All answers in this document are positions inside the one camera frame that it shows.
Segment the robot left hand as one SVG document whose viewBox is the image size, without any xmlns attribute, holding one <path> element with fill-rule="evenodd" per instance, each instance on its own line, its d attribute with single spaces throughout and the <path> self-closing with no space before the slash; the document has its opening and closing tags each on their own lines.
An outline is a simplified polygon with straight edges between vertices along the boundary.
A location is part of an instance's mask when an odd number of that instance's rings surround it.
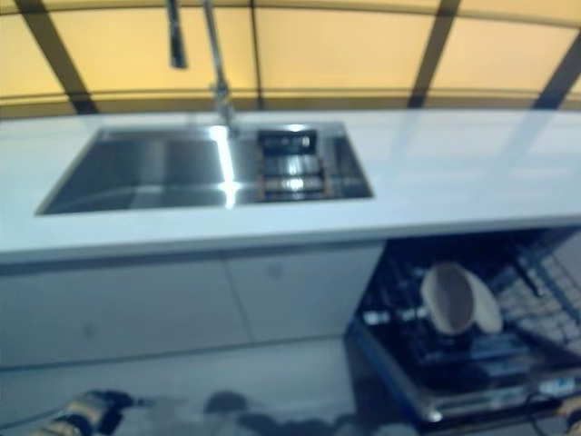
<svg viewBox="0 0 581 436">
<path fill-rule="evenodd" d="M 87 391 L 65 406 L 64 418 L 82 435 L 113 435 L 125 410 L 154 405 L 153 398 L 135 397 L 123 391 Z"/>
</svg>

